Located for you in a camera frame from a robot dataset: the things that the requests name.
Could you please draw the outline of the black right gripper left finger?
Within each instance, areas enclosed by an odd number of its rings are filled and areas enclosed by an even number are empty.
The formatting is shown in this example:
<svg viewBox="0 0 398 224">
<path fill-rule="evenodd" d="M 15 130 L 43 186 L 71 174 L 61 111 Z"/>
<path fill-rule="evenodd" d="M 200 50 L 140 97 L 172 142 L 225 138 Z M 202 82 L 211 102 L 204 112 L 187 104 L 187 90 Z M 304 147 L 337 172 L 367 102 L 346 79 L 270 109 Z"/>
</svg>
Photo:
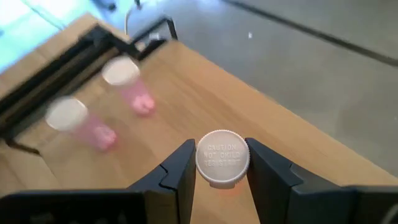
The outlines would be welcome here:
<svg viewBox="0 0 398 224">
<path fill-rule="evenodd" d="M 143 195 L 147 223 L 190 223 L 195 169 L 195 140 L 188 139 L 152 171 L 128 187 Z"/>
</svg>

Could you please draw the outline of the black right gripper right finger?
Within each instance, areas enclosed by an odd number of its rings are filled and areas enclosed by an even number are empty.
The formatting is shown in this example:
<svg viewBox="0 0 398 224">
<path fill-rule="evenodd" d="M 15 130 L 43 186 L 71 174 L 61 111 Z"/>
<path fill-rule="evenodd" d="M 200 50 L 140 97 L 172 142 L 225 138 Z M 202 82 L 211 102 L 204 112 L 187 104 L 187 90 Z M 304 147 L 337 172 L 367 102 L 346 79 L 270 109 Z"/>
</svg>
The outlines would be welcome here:
<svg viewBox="0 0 398 224">
<path fill-rule="evenodd" d="M 261 223 L 350 223 L 353 189 L 340 187 L 304 169 L 254 138 L 246 138 L 247 173 Z"/>
</svg>

